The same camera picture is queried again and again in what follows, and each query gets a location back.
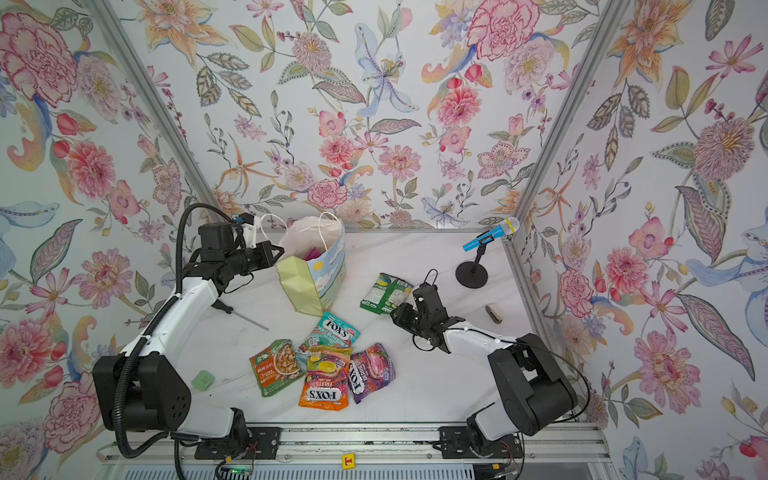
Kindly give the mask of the teal Fox's candy packet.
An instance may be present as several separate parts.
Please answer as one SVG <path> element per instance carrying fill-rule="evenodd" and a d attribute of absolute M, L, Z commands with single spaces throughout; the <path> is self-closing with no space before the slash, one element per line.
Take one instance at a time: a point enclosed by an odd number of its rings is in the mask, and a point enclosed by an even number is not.
<path fill-rule="evenodd" d="M 299 345 L 298 352 L 307 354 L 311 348 L 318 346 L 349 348 L 359 336 L 360 331 L 357 328 L 326 311 L 309 336 Z"/>

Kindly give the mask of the purple Fox's candy packet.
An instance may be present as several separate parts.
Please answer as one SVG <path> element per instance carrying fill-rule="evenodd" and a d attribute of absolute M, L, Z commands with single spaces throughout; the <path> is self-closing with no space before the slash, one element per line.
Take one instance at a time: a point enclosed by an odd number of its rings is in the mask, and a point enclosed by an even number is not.
<path fill-rule="evenodd" d="M 351 356 L 348 382 L 356 404 L 387 387 L 396 378 L 392 359 L 381 343 Z"/>

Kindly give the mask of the orange Fox's fruits packet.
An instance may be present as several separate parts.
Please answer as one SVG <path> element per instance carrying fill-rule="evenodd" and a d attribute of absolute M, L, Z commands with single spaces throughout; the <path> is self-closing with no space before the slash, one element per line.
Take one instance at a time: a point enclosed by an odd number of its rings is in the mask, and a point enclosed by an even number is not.
<path fill-rule="evenodd" d="M 299 407 L 341 411 L 349 406 L 348 374 L 352 352 L 352 348 L 321 345 L 309 349 Z"/>

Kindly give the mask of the landscape print paper bag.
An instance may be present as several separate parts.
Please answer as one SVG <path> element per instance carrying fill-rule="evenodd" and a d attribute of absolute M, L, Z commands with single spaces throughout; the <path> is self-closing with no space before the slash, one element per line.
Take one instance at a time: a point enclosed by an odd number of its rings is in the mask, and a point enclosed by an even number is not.
<path fill-rule="evenodd" d="M 278 245 L 285 253 L 276 263 L 277 275 L 294 310 L 322 316 L 339 294 L 346 272 L 344 223 L 331 212 L 307 216 L 287 225 Z M 325 253 L 305 261 L 312 248 Z"/>

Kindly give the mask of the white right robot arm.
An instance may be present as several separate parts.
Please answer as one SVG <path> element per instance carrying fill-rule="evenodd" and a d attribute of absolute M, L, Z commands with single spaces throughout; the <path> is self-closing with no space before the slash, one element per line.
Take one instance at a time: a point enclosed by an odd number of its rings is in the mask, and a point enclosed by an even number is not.
<path fill-rule="evenodd" d="M 413 304 L 390 313 L 394 325 L 428 341 L 433 350 L 488 366 L 498 393 L 496 401 L 470 415 L 458 436 L 444 440 L 445 456 L 490 458 L 514 435 L 533 436 L 578 406 L 567 375 L 537 335 L 503 336 L 451 316 L 434 284 L 421 284 L 413 297 Z"/>

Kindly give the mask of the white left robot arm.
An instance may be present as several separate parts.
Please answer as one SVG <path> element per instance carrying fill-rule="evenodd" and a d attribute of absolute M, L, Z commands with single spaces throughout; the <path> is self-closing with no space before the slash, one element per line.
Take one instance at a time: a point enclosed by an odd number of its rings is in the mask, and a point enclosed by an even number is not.
<path fill-rule="evenodd" d="M 197 441 L 226 457 L 253 444 L 244 413 L 194 402 L 177 363 L 209 310 L 233 313 L 221 300 L 229 284 L 275 266 L 284 250 L 259 239 L 260 222 L 252 214 L 204 208 L 221 219 L 199 227 L 201 245 L 189 257 L 183 255 L 183 241 L 176 241 L 173 293 L 121 353 L 102 356 L 93 367 L 103 423 L 125 459 L 167 438 Z"/>

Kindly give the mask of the purple grape snack packet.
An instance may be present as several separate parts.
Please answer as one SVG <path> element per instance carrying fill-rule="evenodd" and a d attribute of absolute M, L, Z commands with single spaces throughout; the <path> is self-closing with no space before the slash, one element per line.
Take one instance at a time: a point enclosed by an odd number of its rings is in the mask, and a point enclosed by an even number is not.
<path fill-rule="evenodd" d="M 310 250 L 309 250 L 309 251 L 308 251 L 308 252 L 305 254 L 305 256 L 304 256 L 304 260 L 305 260 L 305 261 L 312 261 L 312 260 L 318 259 L 318 258 L 319 258 L 319 257 L 321 257 L 321 256 L 322 256 L 324 253 L 325 253 L 325 250 L 324 250 L 324 249 L 320 249 L 320 248 L 312 248 L 312 249 L 310 249 Z"/>

